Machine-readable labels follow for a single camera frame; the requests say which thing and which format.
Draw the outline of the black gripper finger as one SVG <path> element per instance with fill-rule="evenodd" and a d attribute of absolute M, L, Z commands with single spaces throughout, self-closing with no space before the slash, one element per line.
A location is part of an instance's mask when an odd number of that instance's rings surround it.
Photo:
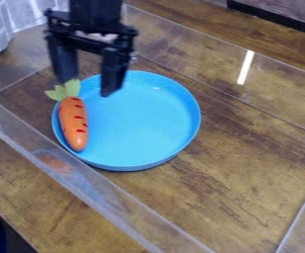
<path fill-rule="evenodd" d="M 123 86 L 133 52 L 132 39 L 115 39 L 101 50 L 100 96 L 108 97 Z"/>
<path fill-rule="evenodd" d="M 77 77 L 77 53 L 71 41 L 47 35 L 51 68 L 59 83 Z"/>

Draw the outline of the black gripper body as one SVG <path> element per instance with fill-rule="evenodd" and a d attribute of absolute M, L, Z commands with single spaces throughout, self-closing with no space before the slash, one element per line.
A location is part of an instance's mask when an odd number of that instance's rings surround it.
<path fill-rule="evenodd" d="M 59 52 L 61 48 L 93 50 L 96 53 L 104 48 L 113 48 L 121 53 L 131 53 L 139 32 L 121 23 L 123 0 L 67 0 L 67 3 L 67 11 L 44 11 L 49 53 Z M 77 32 L 116 37 L 112 42 L 100 42 L 80 37 Z"/>

